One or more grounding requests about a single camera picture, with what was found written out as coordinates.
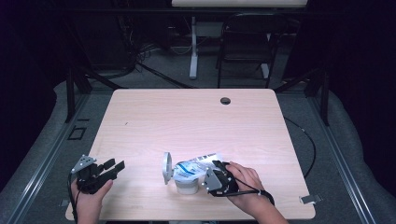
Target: forearm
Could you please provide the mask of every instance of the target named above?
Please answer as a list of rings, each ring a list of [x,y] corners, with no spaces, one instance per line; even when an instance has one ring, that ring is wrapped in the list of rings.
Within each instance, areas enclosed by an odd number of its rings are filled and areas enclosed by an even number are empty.
[[[253,216],[260,224],[283,224],[288,221],[280,214],[280,212],[270,203],[263,206],[260,213]]]
[[[100,204],[84,205],[84,209],[78,210],[78,224],[97,224],[102,206]]]

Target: metal stand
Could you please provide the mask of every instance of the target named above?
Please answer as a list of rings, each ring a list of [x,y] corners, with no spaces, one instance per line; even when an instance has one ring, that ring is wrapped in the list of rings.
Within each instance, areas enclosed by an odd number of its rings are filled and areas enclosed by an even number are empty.
[[[329,126],[328,121],[328,105],[329,105],[329,76],[325,69],[316,68],[300,77],[296,77],[292,81],[274,89],[276,93],[287,90],[288,88],[297,85],[299,82],[311,78],[308,85],[305,87],[305,96],[315,96],[321,87],[320,95],[320,117],[326,126]]]
[[[67,118],[65,121],[66,123],[69,122],[71,118],[73,118],[76,112],[76,96],[74,93],[74,84],[76,84],[76,86],[78,87],[78,89],[82,94],[89,94],[92,91],[92,86],[88,81],[88,79],[85,77],[85,74],[105,84],[113,91],[117,89],[124,89],[123,87],[109,81],[108,79],[101,77],[99,74],[93,72],[91,69],[85,67],[71,68],[66,76],[66,89],[67,89]]]

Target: chair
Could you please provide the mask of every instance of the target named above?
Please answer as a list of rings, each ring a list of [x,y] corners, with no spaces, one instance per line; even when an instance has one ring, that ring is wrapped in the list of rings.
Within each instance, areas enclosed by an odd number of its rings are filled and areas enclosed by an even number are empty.
[[[269,64],[269,74],[265,83],[265,88],[268,88],[274,68],[277,42],[287,27],[288,21],[281,14],[237,13],[225,21],[221,29],[216,65],[219,69],[218,88],[222,80],[223,62],[256,63],[257,69],[262,63]]]

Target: table leg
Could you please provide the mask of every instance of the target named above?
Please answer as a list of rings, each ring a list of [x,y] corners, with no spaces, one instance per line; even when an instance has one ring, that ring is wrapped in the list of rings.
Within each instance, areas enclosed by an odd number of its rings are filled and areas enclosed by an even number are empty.
[[[268,74],[270,73],[270,70],[268,68],[268,63],[262,63],[261,68],[262,68],[262,77],[268,78]]]
[[[197,67],[198,67],[198,54],[197,54],[197,34],[196,34],[196,22],[195,17],[192,17],[191,21],[191,65],[190,65],[190,79],[197,78]]]

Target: cable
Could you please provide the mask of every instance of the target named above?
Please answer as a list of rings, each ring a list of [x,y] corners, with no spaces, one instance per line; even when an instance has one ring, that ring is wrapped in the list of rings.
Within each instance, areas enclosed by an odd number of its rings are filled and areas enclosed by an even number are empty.
[[[157,77],[163,78],[165,81],[167,81],[167,82],[171,83],[172,85],[175,85],[175,86],[177,86],[177,87],[179,87],[179,88],[185,88],[185,89],[198,89],[198,88],[196,88],[196,87],[193,87],[193,86],[190,86],[190,85],[181,83],[181,82],[179,82],[179,81],[176,81],[176,80],[174,80],[174,79],[172,79],[172,78],[170,78],[170,77],[168,77],[168,76],[166,76],[166,75],[164,75],[164,74],[162,74],[162,73],[160,73],[160,72],[158,72],[158,71],[156,71],[156,70],[154,70],[154,69],[152,69],[152,68],[150,68],[150,67],[145,66],[144,64],[142,64],[142,63],[140,63],[140,62],[136,62],[136,64],[139,64],[139,65],[142,66],[144,69],[148,70],[150,73],[154,74],[154,75],[157,76]]]
[[[238,178],[236,178],[235,180],[236,180],[236,181],[239,181],[239,182],[242,183],[243,185],[245,185],[245,186],[247,186],[247,187],[249,187],[249,188],[251,188],[251,189],[253,189],[253,190],[237,191],[237,192],[233,192],[233,193],[224,193],[224,194],[222,194],[220,197],[233,197],[233,196],[238,196],[238,195],[243,195],[243,194],[256,193],[256,194],[258,194],[258,195],[260,195],[260,196],[262,196],[262,195],[265,196],[265,197],[270,201],[270,203],[271,203],[273,206],[275,206],[274,197],[273,197],[270,193],[268,193],[268,191],[266,191],[265,189],[256,189],[256,188],[253,188],[253,187],[251,187],[249,184],[243,182],[242,180],[240,180],[240,179],[238,179]]]
[[[185,50],[184,52],[177,52],[177,51],[175,50],[176,48],[188,48],[188,49]],[[186,47],[171,47],[170,50],[172,50],[175,54],[183,55],[183,54],[188,53],[188,52],[191,50],[191,48],[192,48],[192,45],[186,46]]]
[[[315,160],[317,159],[317,147],[314,143],[314,140],[311,138],[311,136],[306,132],[306,130],[304,128],[302,128],[300,125],[298,125],[296,122],[292,121],[291,119],[288,119],[286,117],[283,117],[285,120],[287,120],[288,122],[294,124],[295,126],[297,126],[299,129],[301,129],[303,131],[303,133],[308,137],[309,141],[311,141],[312,143],[312,147],[313,147],[313,151],[314,151],[314,157],[312,159],[311,165],[308,168],[308,171],[305,173],[304,178],[307,178],[309,173],[311,173],[312,167],[314,167],[315,164]]]
[[[67,190],[69,192],[70,203],[72,204],[73,208],[73,218],[76,223],[78,223],[78,216],[77,216],[77,202],[75,202],[72,192],[72,173],[70,172],[69,177],[67,178]]]
[[[126,68],[125,70],[121,71],[120,73],[114,74],[114,75],[101,75],[102,77],[105,77],[107,79],[112,79],[112,78],[117,78],[117,77],[125,77],[126,75],[132,73],[134,71],[134,66],[133,67],[129,67]]]
[[[78,191],[78,193],[77,193],[77,197],[76,197],[76,207],[77,207],[77,203],[78,203],[78,196],[79,196],[79,194],[81,193],[81,189]]]

